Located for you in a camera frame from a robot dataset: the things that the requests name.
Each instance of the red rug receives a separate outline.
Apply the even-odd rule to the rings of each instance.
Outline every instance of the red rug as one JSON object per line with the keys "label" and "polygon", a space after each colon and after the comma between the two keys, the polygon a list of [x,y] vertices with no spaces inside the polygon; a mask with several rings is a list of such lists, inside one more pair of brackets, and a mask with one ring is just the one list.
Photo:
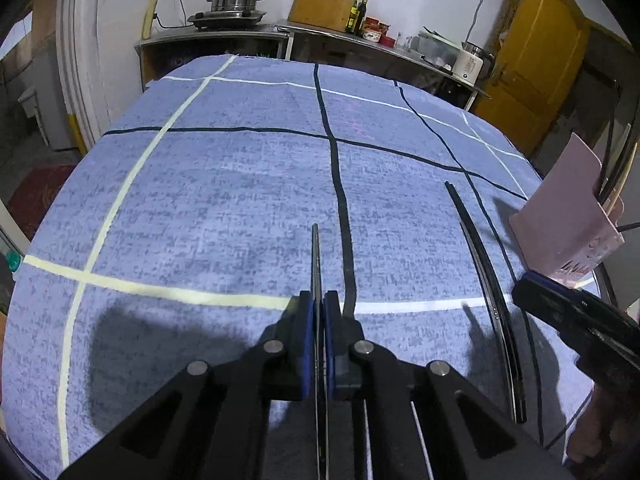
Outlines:
{"label": "red rug", "polygon": [[11,196],[7,209],[29,240],[33,240],[44,215],[74,168],[53,166],[31,170]]}

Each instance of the white tape line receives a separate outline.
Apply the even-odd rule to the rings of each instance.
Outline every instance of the white tape line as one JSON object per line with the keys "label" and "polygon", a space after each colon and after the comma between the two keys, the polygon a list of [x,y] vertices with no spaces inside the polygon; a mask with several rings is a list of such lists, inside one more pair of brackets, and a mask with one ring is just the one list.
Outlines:
{"label": "white tape line", "polygon": [[491,152],[491,154],[498,160],[498,162],[500,162],[501,166],[504,168],[504,170],[509,173],[509,176],[511,177],[511,179],[516,183],[516,186],[518,186],[518,189],[520,190],[520,192],[522,193],[523,197],[526,199],[529,199],[529,197],[527,196],[527,194],[524,192],[524,190],[522,189],[522,186],[520,185],[520,183],[516,180],[516,178],[513,176],[513,173],[511,173],[511,171],[509,170],[509,168],[507,168],[507,165],[502,161],[502,159],[497,156],[494,152],[494,147],[490,144],[487,144],[486,142],[484,142],[484,140],[481,139],[480,135],[478,135],[478,132],[476,132],[473,127],[471,126],[471,124],[469,124],[469,121],[466,120],[466,114],[464,112],[460,112],[462,115],[462,118],[465,120],[466,125],[469,127],[469,129],[474,133],[475,136],[478,137],[478,139],[486,146],[486,148]]}
{"label": "white tape line", "polygon": [[[144,166],[144,163],[149,158],[153,150],[158,145],[158,142],[164,137],[166,131],[175,123],[175,121],[180,117],[180,115],[186,110],[186,108],[191,104],[191,102],[205,89],[211,78],[217,76],[221,73],[229,64],[236,58],[236,56],[231,56],[226,62],[217,70],[213,76],[209,76],[204,78],[201,85],[198,89],[191,94],[185,102],[183,102],[180,107],[173,113],[173,115],[169,118],[169,120],[164,124],[162,129],[156,134],[153,140],[148,144],[145,151],[140,155],[140,158],[135,163],[133,168],[129,171],[129,174],[125,178],[122,186],[118,194],[116,195],[116,199],[114,200],[107,216],[98,231],[98,235],[95,239],[94,246],[91,249],[89,257],[87,259],[86,265],[84,266],[84,273],[89,274],[91,270],[94,268],[94,265],[100,255],[100,250],[104,245],[104,241],[106,240],[107,233],[111,227],[111,224],[118,213],[118,209],[122,205],[127,193],[129,192],[129,188],[131,184],[133,184],[134,179],[138,176],[138,173]],[[74,294],[74,298],[71,303],[71,308],[66,317],[65,322],[65,333],[62,339],[62,357],[60,364],[60,381],[58,384],[58,430],[60,432],[60,457],[62,460],[62,467],[67,468],[69,466],[69,448],[68,448],[68,435],[66,432],[66,394],[68,391],[68,379],[69,379],[69,368],[71,361],[71,344],[73,339],[74,325],[76,323],[76,317],[78,315],[78,309],[80,307],[80,303],[82,302],[82,295],[84,294],[84,289],[86,287],[86,283],[83,281],[78,281],[78,286],[76,288],[76,293]]]}
{"label": "white tape line", "polygon": [[[172,75],[166,75],[162,79],[171,79],[171,80],[174,80],[174,81],[197,81],[197,80],[203,79],[203,78],[201,78],[201,77],[188,78],[188,77],[177,77],[177,76],[172,76]],[[212,79],[214,79],[216,81],[226,81],[226,82],[229,82],[229,83],[248,83],[248,84],[265,85],[265,86],[287,85],[287,86],[294,86],[296,88],[305,88],[305,89],[314,90],[314,91],[316,90],[315,86],[301,85],[299,83],[292,83],[292,82],[289,82],[289,81],[281,81],[281,82],[254,81],[254,80],[251,80],[251,79],[231,79],[231,78],[228,78],[228,77],[213,77]],[[396,110],[403,110],[405,112],[413,113],[413,111],[410,110],[409,108],[406,108],[406,107],[403,107],[403,106],[398,106],[398,105],[393,105],[391,103],[385,103],[384,101],[375,101],[373,99],[367,99],[367,98],[364,98],[364,97],[359,97],[357,95],[345,94],[343,92],[337,92],[335,90],[327,90],[325,88],[322,88],[322,92],[327,93],[327,94],[334,94],[334,95],[339,95],[339,96],[342,96],[342,97],[347,97],[349,99],[356,99],[357,101],[364,101],[364,102],[372,103],[372,104],[376,104],[376,105],[383,105],[383,106],[386,106],[386,107],[389,107],[389,108],[394,108]],[[497,152],[504,153],[505,155],[509,155],[509,156],[514,156],[515,158],[520,158],[521,160],[526,160],[519,153],[506,152],[505,150],[501,150],[500,148],[496,148],[495,146],[492,146],[491,144],[488,144],[487,142],[485,142],[484,140],[482,140],[479,137],[476,137],[476,136],[473,136],[473,135],[469,135],[468,133],[463,132],[459,128],[453,126],[453,124],[445,123],[443,121],[440,121],[440,120],[436,119],[435,117],[431,117],[431,116],[428,116],[426,114],[419,114],[419,115],[420,115],[420,117],[423,117],[423,118],[428,119],[430,121],[433,121],[435,123],[442,124],[443,126],[446,126],[448,128],[452,128],[453,130],[457,131],[459,134],[462,134],[465,137],[468,137],[469,139],[475,140],[476,142],[480,142],[481,144],[484,144],[485,146],[490,146],[491,148],[493,148]]]}
{"label": "white tape line", "polygon": [[[504,300],[511,302],[511,295]],[[484,298],[461,298],[459,300],[399,301],[392,303],[369,303],[358,301],[356,314],[404,314],[409,312],[433,312],[435,310],[456,310],[464,306],[485,306]]]}
{"label": "white tape line", "polygon": [[147,298],[178,301],[185,304],[202,306],[252,306],[269,310],[284,310],[290,301],[290,298],[278,298],[262,294],[219,294],[216,292],[206,292],[176,286],[148,285],[146,283],[111,278],[109,276],[86,272],[85,270],[73,269],[42,260],[36,256],[25,257],[24,263],[31,267],[46,270],[51,274],[75,280],[86,285],[99,286],[100,288],[116,290],[126,294],[136,294]]}

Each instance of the stainless steel counter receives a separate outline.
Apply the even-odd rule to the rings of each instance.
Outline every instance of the stainless steel counter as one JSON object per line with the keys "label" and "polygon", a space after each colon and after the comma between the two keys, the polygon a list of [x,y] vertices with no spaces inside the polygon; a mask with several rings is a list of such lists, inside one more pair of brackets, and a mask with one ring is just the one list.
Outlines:
{"label": "stainless steel counter", "polygon": [[[470,85],[467,81],[464,81],[463,79],[453,74],[444,72],[444,70],[423,59],[416,59],[415,57],[412,57],[407,51],[402,48],[388,47],[379,43],[373,43],[372,41],[363,40],[362,38],[354,36],[353,34],[336,32],[335,30],[329,30],[328,28],[315,27],[313,25],[305,25],[303,23],[289,22],[287,20],[281,20],[274,25],[260,24],[255,25],[251,28],[242,29],[198,30],[193,26],[186,28],[172,28],[168,30],[162,30],[157,34],[154,34],[148,40],[137,41],[134,44],[134,47],[138,55],[140,56],[144,76],[145,73],[149,72],[148,69],[145,69],[145,63],[143,61],[143,50],[145,49],[145,47],[153,47],[158,44],[175,43],[179,41],[223,38],[264,38],[278,40],[277,57],[290,59],[294,38],[297,34],[312,34],[357,44],[358,46],[369,48],[383,54],[388,54],[398,59],[404,59],[425,70],[441,75],[443,78],[452,80],[470,91],[470,96],[466,101],[465,110],[469,110],[469,108],[471,108],[471,105],[473,104],[478,94],[488,97],[488,95],[481,88]],[[155,77],[152,74],[143,77],[145,82],[153,78]]]}
{"label": "stainless steel counter", "polygon": [[283,41],[288,37],[288,32],[276,30],[274,25],[255,25],[251,28],[227,30],[198,30],[191,26],[162,30],[148,40],[137,41],[134,47],[136,51],[140,52],[143,46],[175,41],[206,40],[207,38],[271,38]]}
{"label": "stainless steel counter", "polygon": [[389,47],[379,43],[373,43],[372,41],[363,40],[362,38],[354,36],[353,34],[347,34],[345,32],[337,32],[335,30],[330,30],[328,28],[323,28],[323,27],[315,27],[314,25],[305,25],[304,23],[289,22],[287,20],[280,20],[274,25],[274,28],[276,28],[276,30],[278,31],[288,32],[290,34],[289,41],[287,43],[287,51],[285,54],[285,59],[290,58],[291,49],[293,45],[293,37],[295,34],[315,34],[318,36],[334,38],[335,40],[347,41],[349,43],[354,43],[360,46],[371,48],[373,50],[377,50],[385,54],[390,54],[391,56],[395,56],[400,59],[410,61],[422,68],[425,68],[427,70],[440,74],[441,76],[447,79],[455,81],[456,83],[462,85],[463,87],[466,87],[469,90],[471,90],[471,97],[469,98],[465,106],[465,110],[469,110],[469,108],[471,107],[471,104],[473,103],[473,100],[476,98],[478,94],[483,95],[485,97],[489,97],[481,88],[475,85],[471,85],[464,79],[459,78],[453,74],[444,72],[444,70],[441,70],[439,67],[423,59],[416,59],[415,57],[412,57],[407,51],[405,51],[402,48]]}

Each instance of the black wiper blade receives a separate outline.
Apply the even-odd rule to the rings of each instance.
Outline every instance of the black wiper blade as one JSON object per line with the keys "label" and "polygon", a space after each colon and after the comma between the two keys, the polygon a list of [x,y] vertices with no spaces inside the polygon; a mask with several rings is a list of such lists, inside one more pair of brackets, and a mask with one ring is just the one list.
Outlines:
{"label": "black wiper blade", "polygon": [[316,312],[315,334],[315,404],[316,404],[316,449],[318,450],[318,480],[328,478],[328,431],[326,407],[326,355],[324,349],[324,326],[322,315],[322,278],[320,273],[320,237],[318,224],[311,228],[311,296]]}
{"label": "black wiper blade", "polygon": [[456,188],[450,182],[445,182],[447,191],[453,200],[453,204],[460,215],[460,225],[469,246],[471,257],[476,266],[478,279],[482,288],[482,294],[489,311],[491,324],[494,327],[495,337],[498,341],[502,362],[504,364],[504,378],[507,388],[508,407],[511,420],[517,424],[527,421],[527,410],[524,394],[524,380],[522,368],[518,357],[513,329],[511,328],[509,309],[504,301],[500,282],[495,275],[494,266],[484,248],[482,239],[474,225],[465,204],[458,195]]}

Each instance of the black handle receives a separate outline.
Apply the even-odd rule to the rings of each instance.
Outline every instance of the black handle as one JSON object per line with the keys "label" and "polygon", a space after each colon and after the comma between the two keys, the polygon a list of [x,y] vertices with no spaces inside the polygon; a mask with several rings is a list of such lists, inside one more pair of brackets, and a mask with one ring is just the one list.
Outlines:
{"label": "black handle", "polygon": [[493,54],[489,54],[488,52],[484,52],[482,58],[483,60],[489,61],[489,70],[486,71],[486,75],[480,80],[480,81],[485,81],[491,77],[492,73],[494,73],[495,56]]}

